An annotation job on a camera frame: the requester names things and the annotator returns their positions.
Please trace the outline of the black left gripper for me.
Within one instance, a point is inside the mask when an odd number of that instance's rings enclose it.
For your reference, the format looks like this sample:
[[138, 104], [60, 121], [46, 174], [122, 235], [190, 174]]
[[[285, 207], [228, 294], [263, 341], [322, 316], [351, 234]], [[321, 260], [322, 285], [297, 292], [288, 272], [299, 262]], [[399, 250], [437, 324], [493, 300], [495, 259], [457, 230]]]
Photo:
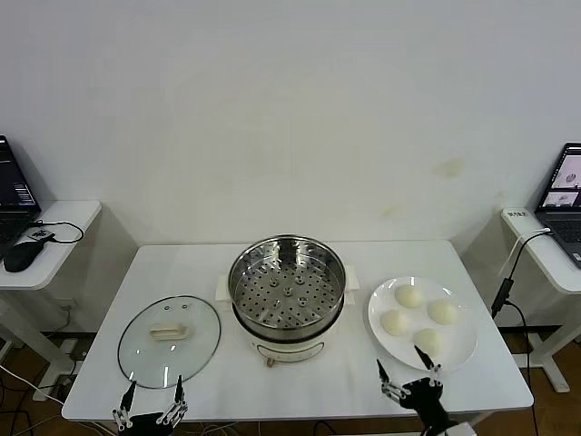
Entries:
[[164, 426], [177, 426], [184, 414], [188, 411], [182, 387], [182, 376], [178, 377], [173, 403], [162, 412], [153, 412], [130, 417], [130, 409], [133, 404], [136, 381], [132, 381], [128, 390], [122, 396], [118, 409], [113, 409], [113, 419], [117, 429], [122, 430], [125, 436], [163, 436]]

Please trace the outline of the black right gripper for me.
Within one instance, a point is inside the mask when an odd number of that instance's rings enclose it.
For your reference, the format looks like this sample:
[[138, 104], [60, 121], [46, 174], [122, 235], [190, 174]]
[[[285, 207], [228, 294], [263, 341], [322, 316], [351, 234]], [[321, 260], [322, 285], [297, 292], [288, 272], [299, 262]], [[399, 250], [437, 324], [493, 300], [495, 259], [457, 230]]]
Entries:
[[391, 380], [377, 359], [381, 392], [403, 408], [415, 411], [425, 430], [447, 430], [452, 426], [452, 420], [440, 403], [443, 393], [443, 384], [440, 380], [441, 365], [434, 363], [417, 345], [414, 349], [428, 370], [429, 376], [408, 382], [402, 388]]

